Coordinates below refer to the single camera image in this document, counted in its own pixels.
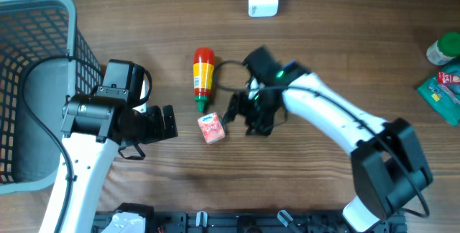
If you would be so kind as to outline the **red white small box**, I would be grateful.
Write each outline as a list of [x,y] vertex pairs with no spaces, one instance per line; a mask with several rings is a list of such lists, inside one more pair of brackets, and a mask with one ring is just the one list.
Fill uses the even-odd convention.
[[224,123],[221,121],[220,116],[216,112],[199,118],[198,126],[200,127],[204,140],[207,144],[215,143],[226,136]]

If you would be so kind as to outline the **red yellow sauce bottle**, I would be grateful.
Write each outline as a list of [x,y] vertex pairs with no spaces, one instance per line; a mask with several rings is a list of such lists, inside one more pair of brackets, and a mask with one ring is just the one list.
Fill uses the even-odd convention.
[[214,51],[208,47],[198,48],[193,61],[193,87],[199,112],[204,112],[210,100],[214,69]]

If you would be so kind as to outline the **green lid jar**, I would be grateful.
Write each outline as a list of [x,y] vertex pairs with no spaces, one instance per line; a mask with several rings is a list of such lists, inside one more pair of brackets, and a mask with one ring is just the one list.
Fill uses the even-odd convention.
[[448,32],[436,40],[426,51],[426,57],[434,65],[445,65],[459,56],[459,33]]

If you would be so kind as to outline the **green snack bag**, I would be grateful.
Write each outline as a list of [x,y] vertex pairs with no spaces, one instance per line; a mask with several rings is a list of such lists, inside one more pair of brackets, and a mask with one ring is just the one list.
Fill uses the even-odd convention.
[[450,125],[459,125],[459,84],[442,84],[438,81],[440,72],[459,76],[459,58],[455,58],[434,73],[417,89],[417,93]]

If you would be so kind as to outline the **red coffee stick sachet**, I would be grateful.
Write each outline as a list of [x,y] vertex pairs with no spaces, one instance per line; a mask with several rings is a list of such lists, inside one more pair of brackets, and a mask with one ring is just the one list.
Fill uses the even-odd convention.
[[460,76],[452,73],[438,72],[436,80],[441,84],[460,84]]

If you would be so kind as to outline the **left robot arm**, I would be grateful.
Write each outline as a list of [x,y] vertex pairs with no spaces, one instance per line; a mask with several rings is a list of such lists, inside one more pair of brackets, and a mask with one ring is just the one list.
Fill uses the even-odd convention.
[[110,60],[93,93],[76,94],[63,107],[62,157],[41,232],[89,232],[104,180],[126,147],[177,137],[174,111],[145,104],[149,71],[133,62]]

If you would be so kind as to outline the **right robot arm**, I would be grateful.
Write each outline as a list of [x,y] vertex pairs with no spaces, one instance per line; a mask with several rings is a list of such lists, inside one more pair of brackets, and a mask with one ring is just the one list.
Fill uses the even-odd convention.
[[341,212],[346,228],[366,232],[387,221],[413,198],[423,213],[422,191],[433,175],[414,127],[404,119],[388,122],[356,107],[332,91],[316,73],[296,61],[279,64],[266,47],[241,63],[250,74],[245,88],[233,88],[223,121],[245,118],[248,135],[268,136],[283,108],[310,122],[349,157],[356,192]]

